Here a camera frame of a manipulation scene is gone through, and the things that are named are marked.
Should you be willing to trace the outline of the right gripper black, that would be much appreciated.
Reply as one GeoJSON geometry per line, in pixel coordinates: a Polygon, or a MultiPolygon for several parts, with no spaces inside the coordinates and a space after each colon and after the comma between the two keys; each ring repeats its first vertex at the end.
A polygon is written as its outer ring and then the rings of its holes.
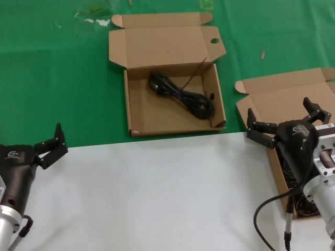
{"type": "Polygon", "coordinates": [[[319,120],[325,125],[329,124],[331,118],[331,113],[311,102],[308,97],[304,98],[303,105],[308,112],[303,120],[286,121],[278,126],[276,123],[257,121],[251,108],[248,109],[247,117],[247,138],[269,149],[277,146],[297,182],[306,177],[310,167],[312,170],[305,182],[317,176],[317,170],[311,164],[312,150],[304,148],[304,141],[308,139],[315,121],[319,120]]]}

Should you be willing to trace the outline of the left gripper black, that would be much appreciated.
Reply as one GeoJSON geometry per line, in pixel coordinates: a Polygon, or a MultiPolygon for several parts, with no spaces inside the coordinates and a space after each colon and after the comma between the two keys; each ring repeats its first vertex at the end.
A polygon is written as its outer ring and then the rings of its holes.
{"type": "Polygon", "coordinates": [[[57,123],[52,139],[31,145],[1,145],[1,178],[6,185],[1,205],[24,213],[38,165],[48,169],[68,153],[61,123],[57,123]]]}

